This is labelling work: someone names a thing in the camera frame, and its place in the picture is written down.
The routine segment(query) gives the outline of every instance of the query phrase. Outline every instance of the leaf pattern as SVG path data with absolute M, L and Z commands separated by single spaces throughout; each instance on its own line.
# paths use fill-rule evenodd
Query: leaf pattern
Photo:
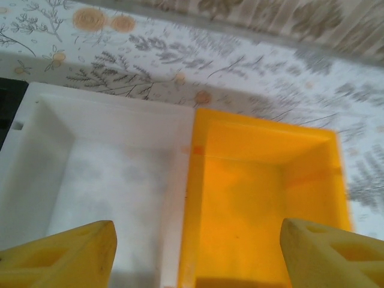
M 216 73 L 225 72 L 225 73 L 234 74 L 234 75 L 237 75 L 238 77 L 246 79 L 247 74 L 246 72 L 244 72 L 243 69 L 251 69 L 253 71 L 260 73 L 260 75 L 264 75 L 265 72 L 262 70 L 262 59 L 263 59 L 263 56 L 248 62 L 247 57 L 245 55 L 242 55 L 237 60 L 233 61 L 230 65 L 212 72 L 208 76 L 208 78 L 210 78 Z
M 376 89 L 367 83 L 361 87 L 356 87 L 352 83 L 345 83 L 337 88 L 335 93 L 357 103 L 367 102 L 376 107 L 384 106 L 384 89 Z
M 156 0 L 154 7 L 163 11 L 174 10 L 175 2 L 176 0 Z
M 12 31 L 14 33 L 20 31 L 21 33 L 31 34 L 34 31 L 45 32 L 51 35 L 56 36 L 56 38 L 62 42 L 61 37 L 58 34 L 58 29 L 60 28 L 61 23 L 64 19 L 58 16 L 58 8 L 62 7 L 65 10 L 71 8 L 70 1 L 68 0 L 45 0 L 48 8 L 42 7 L 43 3 L 31 2 L 23 10 L 26 13 L 20 14 L 19 17 L 16 17 L 17 22 L 12 22 Z M 28 17 L 27 13 L 31 11 L 38 11 L 43 15 L 48 21 L 49 26 L 45 23 L 38 24 L 39 19 L 37 17 Z
M 252 17 L 250 28 L 256 32 L 265 32 L 275 20 L 283 0 L 260 0 Z
M 84 87 L 97 88 L 97 92 L 104 92 L 125 97 L 137 97 L 147 99 L 148 94 L 155 83 L 151 74 L 138 65 L 132 65 L 130 70 L 128 59 L 124 55 L 113 55 L 108 51 L 103 51 L 95 56 L 92 69 L 85 71 L 80 69 L 73 75 L 68 75 L 67 79 L 72 82 L 82 82 Z
M 123 39 L 116 39 L 113 36 L 116 35 L 115 31 L 106 32 L 104 30 L 97 32 L 77 32 L 72 36 L 76 36 L 74 44 L 77 44 L 79 39 L 82 39 L 82 43 L 92 44 L 91 47 L 106 47 L 106 46 L 119 46 L 125 44 L 127 41 Z
M 298 7 L 293 12 L 295 24 L 292 33 L 304 40 L 311 36 L 320 38 L 325 31 L 334 29 L 343 20 L 338 0 L 313 0 Z
M 184 64 L 185 68 L 204 70 L 210 67 L 212 61 L 197 57 L 197 49 L 192 45 L 180 42 L 167 44 L 157 37 L 144 38 L 143 36 L 130 35 L 129 41 L 135 44 L 139 51 L 156 51 L 156 56 L 162 64 Z
M 349 183 L 349 199 L 373 212 L 384 212 L 384 149 L 374 145 L 356 165 L 358 173 Z
M 231 55 L 241 46 L 239 39 L 234 36 L 211 33 L 205 29 L 191 28 L 189 35 L 198 49 L 214 52 L 222 57 Z
M 243 0 L 200 0 L 197 7 L 200 12 L 207 11 L 214 19 L 217 16 L 227 18 L 235 6 L 240 5 Z
M 344 53 L 352 53 L 356 47 L 367 40 L 384 23 L 382 14 L 377 13 L 377 10 L 380 11 L 381 8 L 383 8 L 382 2 L 375 3 L 364 17 L 341 39 L 335 49 Z
M 5 35 L 4 33 L 8 30 L 8 27 L 3 23 L 1 26 L 0 26 L 0 45 L 2 47 L 8 47 L 9 45 L 13 45 L 13 44 L 19 44 L 21 46 L 23 46 L 24 48 L 26 48 L 27 50 L 29 50 L 35 57 L 36 57 L 36 54 L 35 52 L 33 52 L 28 46 L 22 44 L 21 42 Z
M 298 49 L 294 56 L 305 63 L 306 69 L 312 73 L 328 75 L 331 72 L 333 62 L 315 51 Z
M 359 121 L 353 123 L 350 126 L 339 130 L 338 133 L 341 136 L 344 143 L 357 141 L 365 136 L 367 131 L 367 123 L 365 121 Z

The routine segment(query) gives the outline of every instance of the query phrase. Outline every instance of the yellow container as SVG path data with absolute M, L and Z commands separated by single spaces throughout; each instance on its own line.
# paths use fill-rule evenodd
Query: yellow container
M 199 109 L 179 288 L 291 287 L 284 218 L 351 230 L 337 146 L 328 130 Z

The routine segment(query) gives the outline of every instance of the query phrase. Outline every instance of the floral tablecloth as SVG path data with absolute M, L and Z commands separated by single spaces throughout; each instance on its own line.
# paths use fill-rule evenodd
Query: floral tablecloth
M 260 32 L 283 35 L 384 61 L 382 0 L 97 0 L 98 5 L 126 11 L 135 5 L 133 2 L 138 2 L 136 7 L 147 6 L 165 16 L 176 12 L 207 24 L 242 27 L 251 37 Z
M 384 239 L 383 69 L 69 0 L 3 0 L 0 77 L 336 130 L 355 229 Z

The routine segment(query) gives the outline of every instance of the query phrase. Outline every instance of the white plastic box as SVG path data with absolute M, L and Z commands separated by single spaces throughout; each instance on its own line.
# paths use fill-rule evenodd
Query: white plastic box
M 0 250 L 113 220 L 110 287 L 176 287 L 192 108 L 30 84 L 0 151 Z

